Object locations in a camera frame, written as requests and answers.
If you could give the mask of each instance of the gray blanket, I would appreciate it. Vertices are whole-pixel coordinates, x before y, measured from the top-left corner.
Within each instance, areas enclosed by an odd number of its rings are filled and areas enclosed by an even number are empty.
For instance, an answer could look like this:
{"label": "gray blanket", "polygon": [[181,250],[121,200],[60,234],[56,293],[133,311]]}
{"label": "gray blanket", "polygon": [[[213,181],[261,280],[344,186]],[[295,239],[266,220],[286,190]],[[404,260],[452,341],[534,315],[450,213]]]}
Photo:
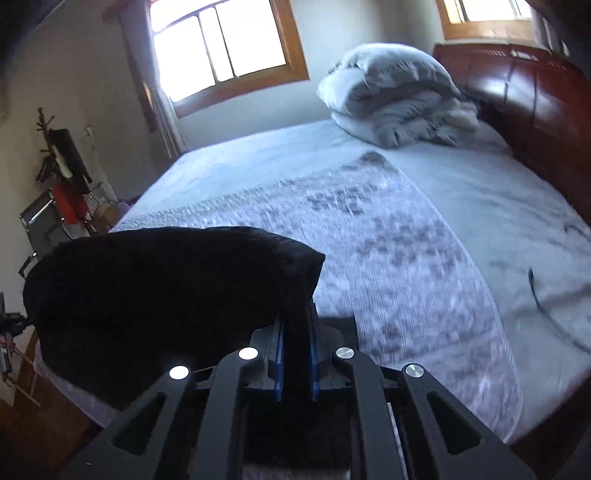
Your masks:
{"label": "gray blanket", "polygon": [[116,229],[174,225],[251,225],[326,254],[319,315],[354,314],[378,364],[418,362],[501,439],[515,429],[523,400],[488,287],[432,204],[378,153]]}
{"label": "gray blanket", "polygon": [[474,136],[478,127],[476,107],[470,102],[465,105],[473,108],[471,131],[447,123],[448,116],[464,112],[460,105],[456,99],[425,91],[392,102],[365,118],[332,112],[332,119],[354,137],[381,148],[400,148],[419,141],[455,147],[461,136]]}

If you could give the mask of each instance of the window pane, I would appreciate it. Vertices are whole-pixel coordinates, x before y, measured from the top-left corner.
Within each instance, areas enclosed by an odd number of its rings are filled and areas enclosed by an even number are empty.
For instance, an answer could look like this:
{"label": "window pane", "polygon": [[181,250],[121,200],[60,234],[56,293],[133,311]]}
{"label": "window pane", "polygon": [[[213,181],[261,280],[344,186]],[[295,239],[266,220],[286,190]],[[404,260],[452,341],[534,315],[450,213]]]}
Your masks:
{"label": "window pane", "polygon": [[152,30],[162,30],[169,23],[215,3],[215,0],[158,0],[150,7]]}
{"label": "window pane", "polygon": [[460,9],[457,6],[457,0],[443,0],[445,3],[445,8],[447,10],[447,16],[449,17],[450,23],[462,23],[462,18],[460,17]]}
{"label": "window pane", "polygon": [[285,65],[269,0],[228,0],[216,9],[236,75]]}
{"label": "window pane", "polygon": [[511,0],[464,0],[468,20],[514,20]]}
{"label": "window pane", "polygon": [[160,83],[173,102],[215,84],[197,17],[154,36]]}
{"label": "window pane", "polygon": [[216,9],[208,8],[204,10],[199,14],[199,18],[218,81],[223,82],[233,78],[228,52],[226,52],[226,47],[223,44],[222,30],[217,21]]}
{"label": "window pane", "polygon": [[519,14],[524,18],[531,18],[531,7],[525,0],[516,0]]}

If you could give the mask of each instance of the wooden window frame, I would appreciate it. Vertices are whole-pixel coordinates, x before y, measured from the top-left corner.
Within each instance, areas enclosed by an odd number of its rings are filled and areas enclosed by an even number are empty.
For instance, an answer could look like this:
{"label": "wooden window frame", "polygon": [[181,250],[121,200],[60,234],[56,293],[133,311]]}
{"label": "wooden window frame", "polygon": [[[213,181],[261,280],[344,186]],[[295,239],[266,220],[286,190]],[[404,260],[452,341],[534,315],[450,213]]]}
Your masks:
{"label": "wooden window frame", "polygon": [[534,41],[534,23],[531,20],[488,20],[481,22],[451,23],[444,0],[437,0],[441,26],[446,40],[469,38],[498,38],[503,40]]}
{"label": "wooden window frame", "polygon": [[245,93],[286,83],[310,80],[304,52],[301,48],[300,35],[289,0],[269,0],[269,3],[285,55],[285,65],[225,80],[174,102],[173,106],[179,118]]}

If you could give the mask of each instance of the dark red headboard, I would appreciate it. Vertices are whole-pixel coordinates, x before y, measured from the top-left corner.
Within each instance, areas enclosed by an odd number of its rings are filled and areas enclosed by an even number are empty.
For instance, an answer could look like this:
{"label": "dark red headboard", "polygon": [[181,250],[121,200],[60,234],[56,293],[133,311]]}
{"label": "dark red headboard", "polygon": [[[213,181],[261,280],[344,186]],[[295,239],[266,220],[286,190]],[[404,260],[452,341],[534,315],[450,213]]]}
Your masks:
{"label": "dark red headboard", "polygon": [[591,225],[591,85],[546,50],[506,44],[436,45],[434,57],[515,157],[551,183]]}

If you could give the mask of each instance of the window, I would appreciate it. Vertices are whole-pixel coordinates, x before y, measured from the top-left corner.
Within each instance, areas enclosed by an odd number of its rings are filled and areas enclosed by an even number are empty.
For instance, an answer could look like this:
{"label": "window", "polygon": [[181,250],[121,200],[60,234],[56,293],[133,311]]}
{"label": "window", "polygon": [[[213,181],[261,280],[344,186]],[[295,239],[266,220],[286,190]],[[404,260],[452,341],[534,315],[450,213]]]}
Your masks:
{"label": "window", "polygon": [[534,41],[526,0],[437,0],[446,40],[506,38]]}
{"label": "window", "polygon": [[150,14],[160,81],[179,116],[309,78],[288,0],[157,0]]}

